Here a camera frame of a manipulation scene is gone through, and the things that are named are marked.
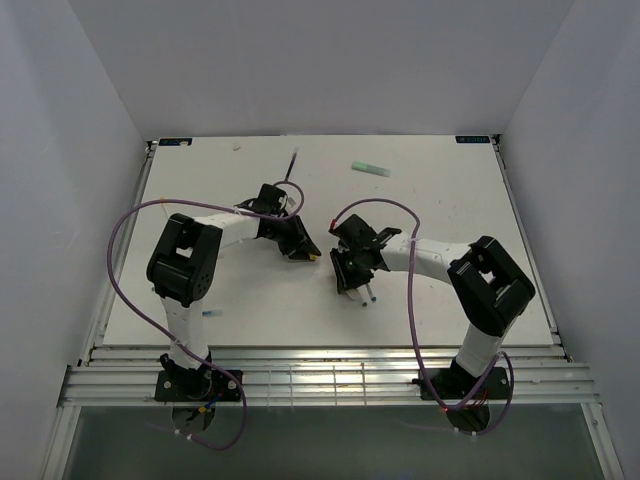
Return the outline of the teal capped white marker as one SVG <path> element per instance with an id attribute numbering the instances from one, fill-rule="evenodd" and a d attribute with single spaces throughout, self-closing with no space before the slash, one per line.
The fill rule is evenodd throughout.
<path id="1" fill-rule="evenodd" d="M 353 291 L 353 297 L 361 306 L 367 306 L 368 301 L 367 301 L 366 295 L 362 292 L 360 288 L 355 289 Z"/>

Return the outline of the green capped white marker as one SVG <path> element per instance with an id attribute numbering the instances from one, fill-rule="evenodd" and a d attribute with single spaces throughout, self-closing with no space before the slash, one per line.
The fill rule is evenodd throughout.
<path id="1" fill-rule="evenodd" d="M 371 301 L 372 303 L 375 303 L 375 302 L 376 302 L 376 300 L 377 300 L 377 298 L 376 298 L 376 296 L 375 296 L 375 294 L 374 294 L 374 292 L 373 292 L 373 290 L 372 290 L 372 288 L 371 288 L 371 285 L 370 285 L 370 284 L 366 284 L 366 285 L 365 285 L 365 287 L 366 287 L 366 291 L 367 291 L 367 293 L 368 293 L 368 296 L 369 296 L 370 301 Z"/>

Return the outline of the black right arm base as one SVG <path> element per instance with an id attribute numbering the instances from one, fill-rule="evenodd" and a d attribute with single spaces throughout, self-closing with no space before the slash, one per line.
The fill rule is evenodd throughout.
<path id="1" fill-rule="evenodd" d="M 450 368 L 428 370 L 427 373 L 436 393 L 445 402 L 462 400 L 477 383 L 475 378 L 469 377 L 464 371 L 457 373 Z M 412 384 L 420 388 L 422 400 L 435 399 L 421 373 L 412 379 Z M 494 367 L 471 399 L 506 400 L 510 388 L 507 371 L 503 367 Z"/>

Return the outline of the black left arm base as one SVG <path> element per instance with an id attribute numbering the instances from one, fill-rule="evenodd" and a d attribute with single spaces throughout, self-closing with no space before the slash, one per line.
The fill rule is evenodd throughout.
<path id="1" fill-rule="evenodd" d="M 212 400 L 239 402 L 241 394 L 238 384 L 243 372 L 230 370 L 229 373 L 235 380 L 215 370 L 196 373 L 196 376 L 191 377 L 163 370 L 158 374 L 153 399 L 165 403 L 207 403 Z"/>

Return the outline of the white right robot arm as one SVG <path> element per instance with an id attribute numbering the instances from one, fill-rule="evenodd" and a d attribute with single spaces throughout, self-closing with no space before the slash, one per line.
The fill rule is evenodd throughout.
<path id="1" fill-rule="evenodd" d="M 449 367 L 450 380 L 464 397 L 474 397 L 487 386 L 506 334 L 536 294 L 532 281 L 498 240 L 482 236 L 472 243 L 444 243 L 393 227 L 377 232 L 355 214 L 332 223 L 329 233 L 338 239 L 330 252 L 338 293 L 369 290 L 376 271 L 407 274 L 414 345 L 414 277 L 451 286 L 469 327 Z"/>

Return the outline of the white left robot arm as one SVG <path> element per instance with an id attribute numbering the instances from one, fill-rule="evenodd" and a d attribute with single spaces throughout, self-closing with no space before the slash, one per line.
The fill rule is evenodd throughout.
<path id="1" fill-rule="evenodd" d="M 243 241 L 267 239 L 290 260 L 314 261 L 321 256 L 301 218 L 287 211 L 286 199 L 284 190 L 264 184 L 257 197 L 228 212 L 208 217 L 176 213 L 165 224 L 146 276 L 160 298 L 172 335 L 161 365 L 178 374 L 177 386 L 190 399 L 205 397 L 212 387 L 210 372 L 201 368 L 210 352 L 200 308 L 213 284 L 219 251 Z"/>

